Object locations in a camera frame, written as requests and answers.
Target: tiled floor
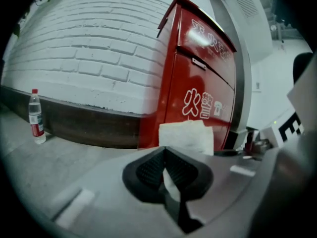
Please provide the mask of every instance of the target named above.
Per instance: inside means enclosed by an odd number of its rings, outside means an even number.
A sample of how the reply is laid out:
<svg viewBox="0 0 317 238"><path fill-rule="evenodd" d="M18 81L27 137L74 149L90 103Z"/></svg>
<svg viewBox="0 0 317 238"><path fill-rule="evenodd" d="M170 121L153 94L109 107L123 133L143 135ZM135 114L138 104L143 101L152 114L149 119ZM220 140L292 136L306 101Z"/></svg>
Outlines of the tiled floor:
<svg viewBox="0 0 317 238"><path fill-rule="evenodd" d="M50 199L104 160L135 152L73 143L48 136L34 143L29 124L0 106L1 160L18 196L46 213Z"/></svg>

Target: plastic bottle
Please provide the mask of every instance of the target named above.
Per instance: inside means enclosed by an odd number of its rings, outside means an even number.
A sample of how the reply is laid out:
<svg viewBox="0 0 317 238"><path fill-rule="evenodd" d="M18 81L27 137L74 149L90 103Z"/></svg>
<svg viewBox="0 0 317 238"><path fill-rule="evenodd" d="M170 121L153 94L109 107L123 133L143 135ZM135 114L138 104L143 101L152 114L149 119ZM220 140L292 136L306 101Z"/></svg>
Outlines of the plastic bottle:
<svg viewBox="0 0 317 238"><path fill-rule="evenodd" d="M46 136L44 133L42 109L37 89L32 89L32 95L29 102L29 121L35 143L44 143L46 141Z"/></svg>

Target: fire extinguisher box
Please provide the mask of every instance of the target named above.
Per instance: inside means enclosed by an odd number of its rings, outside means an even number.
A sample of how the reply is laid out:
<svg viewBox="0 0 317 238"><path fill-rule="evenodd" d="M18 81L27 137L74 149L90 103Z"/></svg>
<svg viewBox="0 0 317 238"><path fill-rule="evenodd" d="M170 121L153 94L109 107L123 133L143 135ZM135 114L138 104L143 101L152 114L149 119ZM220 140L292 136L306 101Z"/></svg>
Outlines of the fire extinguisher box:
<svg viewBox="0 0 317 238"><path fill-rule="evenodd" d="M232 42L189 0L174 0L158 28L139 148L159 145L161 123L201 119L213 128L214 150L223 149L235 100Z"/></svg>

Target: baseboard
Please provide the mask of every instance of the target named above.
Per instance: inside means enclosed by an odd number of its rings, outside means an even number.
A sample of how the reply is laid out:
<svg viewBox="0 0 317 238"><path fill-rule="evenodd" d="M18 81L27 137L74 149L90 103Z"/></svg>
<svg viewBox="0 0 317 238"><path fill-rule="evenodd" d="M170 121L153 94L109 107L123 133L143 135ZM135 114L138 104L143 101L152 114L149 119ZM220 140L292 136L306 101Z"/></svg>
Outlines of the baseboard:
<svg viewBox="0 0 317 238"><path fill-rule="evenodd" d="M29 93L1 86L1 101L28 122ZM140 115L108 111L40 96L45 131L76 143L137 148Z"/></svg>

